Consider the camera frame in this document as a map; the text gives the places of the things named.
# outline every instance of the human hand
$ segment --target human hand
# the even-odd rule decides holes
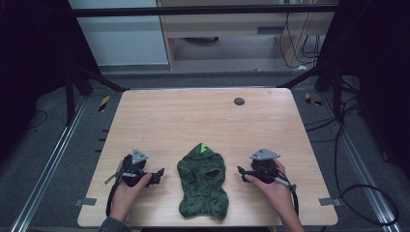
[[[117,172],[121,169],[122,162],[118,166]],[[152,174],[146,173],[141,180],[134,186],[129,187],[126,183],[121,182],[115,190],[112,197],[111,213],[109,216],[121,222],[124,222],[128,213],[132,209],[134,202],[139,193],[145,188],[151,179]]]
[[[277,159],[274,159],[274,162],[276,163],[278,170],[284,174],[284,166]],[[258,178],[250,175],[245,175],[245,178],[247,178],[249,182],[253,183],[257,188],[259,188],[259,190],[262,191],[275,211],[278,212],[282,208],[293,208],[289,187],[286,187],[279,182],[265,184]]]
[[[277,159],[274,159],[274,162],[278,170],[284,175],[284,166]],[[286,231],[305,231],[293,207],[289,187],[276,181],[271,184],[265,184],[258,178],[250,175],[245,175],[245,178],[262,191],[269,204],[278,213]]]

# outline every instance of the green knit hat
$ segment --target green knit hat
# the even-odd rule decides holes
[[[225,219],[229,200],[221,187],[225,180],[222,156],[200,143],[178,162],[177,167],[184,191],[179,206],[181,215]]]

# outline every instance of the wire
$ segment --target wire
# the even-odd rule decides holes
[[[43,119],[41,122],[39,122],[37,125],[28,127],[28,128],[27,128],[28,130],[37,128],[39,125],[43,124],[43,123],[45,122],[45,120],[47,120],[48,114],[47,114],[45,111],[37,110],[37,112],[38,112],[38,113],[43,113],[43,114],[45,115],[45,117],[44,117],[44,119]]]
[[[350,106],[349,108],[345,109],[345,107],[346,107],[346,104],[345,104],[343,106],[342,116],[344,117],[346,115],[346,112],[349,112],[353,109],[356,109],[357,105],[358,104],[356,103],[356,104],[353,104],[352,106]],[[334,148],[334,171],[335,171],[335,181],[336,181],[336,185],[337,185],[337,192],[339,194],[339,198],[343,200],[343,202],[347,205],[347,207],[353,213],[355,213],[360,218],[362,218],[362,219],[364,219],[364,220],[366,220],[370,223],[377,224],[377,225],[382,225],[382,226],[389,226],[389,225],[395,224],[398,220],[398,217],[399,217],[398,207],[395,204],[394,200],[386,192],[382,191],[380,188],[376,188],[376,187],[373,187],[373,186],[370,186],[370,185],[353,185],[353,186],[347,188],[346,190],[341,191],[339,180],[338,180],[338,174],[337,174],[337,145],[338,145],[338,141],[339,141],[339,139],[340,139],[340,137],[341,137],[341,135],[344,131],[344,122],[343,121],[344,120],[341,120],[340,125],[339,125],[339,129],[337,131],[337,137],[336,137],[335,148]],[[395,208],[395,218],[392,221],[389,221],[389,222],[380,222],[380,221],[371,219],[369,217],[365,217],[364,215],[360,214],[355,208],[352,207],[352,205],[344,197],[344,195],[347,192],[349,192],[353,189],[357,189],[357,188],[369,188],[369,189],[374,189],[374,190],[377,190],[377,191],[381,192],[383,194],[383,196],[385,196],[385,198],[388,199],[392,203],[393,207]]]
[[[320,19],[324,18],[325,16],[327,16],[328,14],[329,14],[329,13],[325,13],[324,15],[322,15],[322,16],[320,16],[320,17],[318,17],[318,18],[315,18],[314,21],[320,20]]]
[[[283,36],[283,33],[285,32],[285,30],[287,31],[287,34],[288,34],[288,36],[289,36],[289,41],[290,41],[290,44],[292,45],[293,55],[295,56],[296,60],[298,60],[302,65],[311,64],[311,62],[301,61],[301,60],[299,59],[298,55],[296,54],[296,48],[295,48],[295,45],[293,44],[293,40],[292,40],[292,37],[291,37],[291,35],[290,35],[290,31],[289,31],[289,13],[286,13],[286,20],[285,20],[285,22],[284,22],[283,30],[282,30],[282,33],[280,34],[279,41],[278,41],[278,42],[279,42],[279,46],[280,46],[280,51],[281,51],[281,53],[282,53],[282,56],[285,57],[284,52],[283,52],[283,49],[282,49],[282,47],[281,47],[281,39],[282,39],[282,36]],[[286,62],[286,60],[285,60],[285,63],[286,63],[286,66],[287,66],[288,68],[291,68],[291,69],[297,68],[297,67],[292,67],[292,66],[288,65],[287,62]]]
[[[324,123],[324,124],[322,124],[322,125],[320,125],[320,126],[317,126],[317,127],[315,127],[315,128],[306,129],[306,131],[314,131],[314,130],[318,130],[318,129],[324,128],[324,127],[330,125],[330,124],[331,124],[332,122],[334,122],[335,120],[336,120],[336,118],[334,118],[334,119],[332,119],[331,121],[328,121],[328,122],[326,122],[326,123]]]
[[[328,121],[328,120],[332,120],[332,119],[335,119],[335,117],[332,117],[332,118],[327,118],[327,119],[321,119],[321,120],[316,121],[316,122],[314,122],[314,123],[304,124],[304,126],[310,126],[310,125],[318,124],[318,123],[320,123],[320,122],[323,122],[323,121]]]
[[[329,140],[310,140],[309,142],[311,142],[311,143],[322,143],[322,142],[333,142],[335,140],[336,139],[334,138],[334,139],[329,139]]]
[[[285,175],[283,172],[281,172],[281,171],[278,169],[278,173],[280,173],[280,175],[278,175],[278,176],[279,176],[282,180],[284,180],[285,182],[289,183],[289,185],[291,185],[289,179],[287,179],[286,175]],[[296,189],[295,189],[295,188],[292,189],[291,187],[289,187],[289,189],[290,189],[290,193],[292,194],[292,198],[293,198],[293,207],[295,208],[296,215],[299,216],[299,199],[298,199],[298,194],[296,194]]]
[[[316,66],[317,60],[319,59],[320,46],[321,46],[320,36],[316,36],[315,38],[316,39],[315,39],[313,51],[305,51],[305,47],[308,41],[310,43],[310,36],[305,37],[304,44],[302,45],[302,48],[301,48],[302,55],[308,59],[311,59],[311,64],[313,66]]]

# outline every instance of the table top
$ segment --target table top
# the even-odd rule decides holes
[[[243,105],[234,103],[245,100]],[[224,220],[200,216],[184,218],[179,204],[184,192],[177,163],[198,143],[222,155],[226,171],[222,188],[229,208]],[[123,94],[100,160],[87,192],[96,205],[83,205],[80,226],[100,226],[118,163],[137,148],[149,156],[144,171],[165,168],[158,185],[145,188],[126,224],[136,227],[270,226],[281,225],[263,194],[244,183],[240,165],[251,170],[249,156],[260,148],[280,154],[286,176],[297,185],[303,225],[333,225],[333,206],[321,206],[328,197],[323,176],[308,141],[292,93],[279,88],[130,90]]]

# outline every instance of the controller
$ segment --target controller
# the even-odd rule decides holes
[[[121,170],[114,175],[112,175],[108,180],[105,181],[107,184],[112,178],[121,176],[121,180],[124,181],[127,186],[134,187],[141,178],[147,174],[144,172],[145,163],[147,163],[148,156],[139,152],[134,148],[132,154],[128,154],[123,159],[121,165]],[[164,168],[159,170],[157,173],[152,173],[151,179],[145,187],[150,185],[159,184],[161,176],[163,175]]]
[[[250,167],[252,171],[246,171],[243,167],[238,166],[238,171],[242,175],[242,180],[248,182],[245,174],[257,177],[266,184],[271,184],[279,177],[278,166],[274,159],[279,158],[278,153],[261,148],[249,158],[252,159]]]

